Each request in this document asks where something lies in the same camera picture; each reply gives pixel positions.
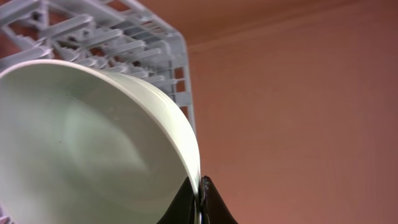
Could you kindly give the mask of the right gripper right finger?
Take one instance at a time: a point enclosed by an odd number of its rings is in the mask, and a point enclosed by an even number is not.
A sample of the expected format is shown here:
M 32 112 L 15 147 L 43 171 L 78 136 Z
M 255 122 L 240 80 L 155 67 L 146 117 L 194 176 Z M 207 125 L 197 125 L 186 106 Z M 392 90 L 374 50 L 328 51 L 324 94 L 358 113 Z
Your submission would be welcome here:
M 207 175 L 200 181 L 200 211 L 202 224 L 238 224 Z

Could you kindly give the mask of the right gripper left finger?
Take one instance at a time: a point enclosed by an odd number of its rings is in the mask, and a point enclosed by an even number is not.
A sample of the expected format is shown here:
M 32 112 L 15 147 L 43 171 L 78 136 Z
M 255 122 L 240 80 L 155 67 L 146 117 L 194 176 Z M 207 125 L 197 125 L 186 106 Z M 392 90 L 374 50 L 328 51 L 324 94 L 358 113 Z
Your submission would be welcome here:
M 194 224 L 195 212 L 195 195 L 187 177 L 157 224 Z

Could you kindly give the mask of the green bowl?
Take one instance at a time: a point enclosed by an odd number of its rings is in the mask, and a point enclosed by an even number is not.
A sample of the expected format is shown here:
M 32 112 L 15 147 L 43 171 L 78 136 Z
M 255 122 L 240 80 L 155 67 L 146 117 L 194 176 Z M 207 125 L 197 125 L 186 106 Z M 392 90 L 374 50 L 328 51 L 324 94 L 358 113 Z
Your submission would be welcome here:
M 200 153 L 182 110 L 143 79 L 61 60 L 1 73 L 1 214 L 12 223 L 157 223 Z

